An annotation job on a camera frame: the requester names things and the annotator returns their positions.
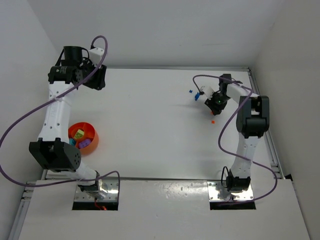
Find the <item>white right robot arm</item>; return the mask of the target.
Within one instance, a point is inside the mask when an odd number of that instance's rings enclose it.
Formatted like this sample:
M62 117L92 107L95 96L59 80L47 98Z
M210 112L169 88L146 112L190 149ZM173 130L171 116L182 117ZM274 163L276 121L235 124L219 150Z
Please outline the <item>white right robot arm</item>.
M267 96L253 93L241 81L234 80L230 74L223 74L219 79L219 90L209 86L200 88L207 99L205 105L213 115L219 115L225 109L228 100L238 104L232 118L235 118L238 131L238 147L236 153L224 150L235 156L235 160L227 170L224 187L229 192L243 192L248 190L251 183L251 166L259 140L269 130L270 100Z

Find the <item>green lego brick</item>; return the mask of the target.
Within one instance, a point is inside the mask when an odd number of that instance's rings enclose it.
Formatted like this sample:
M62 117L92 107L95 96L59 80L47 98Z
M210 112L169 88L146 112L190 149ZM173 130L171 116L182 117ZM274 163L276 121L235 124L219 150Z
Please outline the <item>green lego brick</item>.
M83 138L84 135L85 135L85 132L84 132L81 128L79 128L79 129L77 129L77 131L75 132L73 138L74 138L75 140L78 140L78 139Z

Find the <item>orange divided round container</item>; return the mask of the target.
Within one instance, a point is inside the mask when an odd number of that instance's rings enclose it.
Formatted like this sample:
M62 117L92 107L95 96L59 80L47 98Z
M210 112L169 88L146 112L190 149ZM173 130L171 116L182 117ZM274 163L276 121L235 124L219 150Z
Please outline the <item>orange divided round container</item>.
M80 150L84 156L95 151L99 136L95 128L88 122L78 122L68 128L69 143Z

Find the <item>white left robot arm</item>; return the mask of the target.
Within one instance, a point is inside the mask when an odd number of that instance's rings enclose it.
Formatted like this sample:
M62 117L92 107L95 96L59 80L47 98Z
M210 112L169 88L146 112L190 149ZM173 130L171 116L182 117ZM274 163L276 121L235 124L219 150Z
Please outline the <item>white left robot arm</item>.
M82 161L80 150L69 143L69 120L77 84L85 80L88 88L101 90L105 87L107 67L101 64L106 51L91 47L87 57L79 46L64 46L64 59L59 59L48 74L49 99L43 127L37 141L30 142L29 152L39 165L48 171L61 173L78 181L82 192L97 199L104 197L106 190L96 170Z

